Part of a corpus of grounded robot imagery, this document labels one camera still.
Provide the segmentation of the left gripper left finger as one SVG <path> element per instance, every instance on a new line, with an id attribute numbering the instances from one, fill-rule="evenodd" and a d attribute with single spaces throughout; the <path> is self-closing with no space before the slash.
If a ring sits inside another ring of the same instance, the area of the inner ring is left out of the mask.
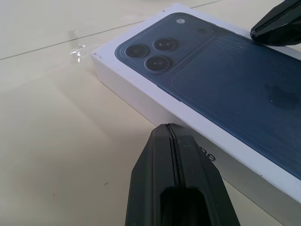
<path id="1" fill-rule="evenodd" d="M 162 226 L 164 191 L 179 185 L 174 138 L 168 124 L 161 124 L 139 156 L 130 179 L 125 226 Z"/>

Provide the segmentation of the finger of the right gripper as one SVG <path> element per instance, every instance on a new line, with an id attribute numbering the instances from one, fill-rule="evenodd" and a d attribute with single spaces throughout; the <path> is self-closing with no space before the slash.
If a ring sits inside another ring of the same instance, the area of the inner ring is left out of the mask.
<path id="1" fill-rule="evenodd" d="M 291 25 L 266 33 L 251 33 L 252 40 L 269 46 L 289 46 L 301 44 L 301 24 Z"/>
<path id="2" fill-rule="evenodd" d="M 266 33 L 298 24 L 301 24 L 301 0 L 284 0 L 268 12 L 251 33 Z"/>

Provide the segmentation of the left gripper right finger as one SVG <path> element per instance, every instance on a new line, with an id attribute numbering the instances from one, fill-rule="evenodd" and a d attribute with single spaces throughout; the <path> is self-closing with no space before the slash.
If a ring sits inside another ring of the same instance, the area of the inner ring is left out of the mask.
<path id="1" fill-rule="evenodd" d="M 173 142 L 176 187 L 167 196 L 168 226 L 240 226 L 221 175 L 194 137 L 167 126 Z"/>

